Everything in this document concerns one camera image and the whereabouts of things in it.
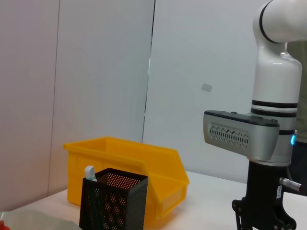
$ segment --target robotic arm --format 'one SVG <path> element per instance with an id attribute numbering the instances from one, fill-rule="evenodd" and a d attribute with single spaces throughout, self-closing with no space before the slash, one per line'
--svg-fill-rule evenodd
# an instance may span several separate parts
<path id="1" fill-rule="evenodd" d="M 238 230 L 294 230 L 283 208 L 283 188 L 301 185 L 287 179 L 302 65 L 286 51 L 287 42 L 307 40 L 307 0 L 273 0 L 253 21 L 258 47 L 251 111 L 206 111 L 205 141 L 246 156 L 246 196 L 233 201 Z"/>

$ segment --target white wall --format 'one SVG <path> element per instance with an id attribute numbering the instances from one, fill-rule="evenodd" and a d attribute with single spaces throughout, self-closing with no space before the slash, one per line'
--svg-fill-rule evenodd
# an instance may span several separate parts
<path id="1" fill-rule="evenodd" d="M 246 181 L 248 160 L 206 144 L 202 119 L 205 110 L 249 112 L 252 20 L 265 2 L 156 0 L 145 143 L 177 149 L 188 170 Z"/>
<path id="2" fill-rule="evenodd" d="M 67 185 L 63 143 L 142 140 L 154 0 L 61 0 L 49 194 Z"/>
<path id="3" fill-rule="evenodd" d="M 0 210 L 47 196 L 59 0 L 0 1 Z"/>

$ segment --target silver connector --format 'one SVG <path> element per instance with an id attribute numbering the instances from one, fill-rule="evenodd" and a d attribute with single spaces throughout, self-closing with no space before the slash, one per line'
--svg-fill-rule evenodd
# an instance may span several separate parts
<path id="1" fill-rule="evenodd" d="M 286 178 L 283 178 L 281 177 L 279 179 L 279 183 L 287 188 L 291 188 L 291 189 L 294 189 L 298 192 L 301 192 L 302 191 L 302 185 L 299 184 L 299 183 L 296 183 L 294 181 L 291 181 L 289 179 L 286 179 Z"/>

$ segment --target red object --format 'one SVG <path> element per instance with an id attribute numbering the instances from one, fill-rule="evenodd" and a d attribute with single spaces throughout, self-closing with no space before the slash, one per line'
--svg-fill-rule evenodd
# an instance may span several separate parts
<path id="1" fill-rule="evenodd" d="M 0 230 L 11 230 L 11 229 L 4 225 L 3 220 L 0 220 Z"/>

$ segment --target camera vent grille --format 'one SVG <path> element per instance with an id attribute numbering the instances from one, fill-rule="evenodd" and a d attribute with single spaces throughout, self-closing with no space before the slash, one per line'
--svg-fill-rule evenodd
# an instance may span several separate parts
<path id="1" fill-rule="evenodd" d="M 247 132 L 242 132 L 218 125 L 211 125 L 209 133 L 210 137 L 217 141 L 242 147 L 244 149 L 248 147 Z"/>

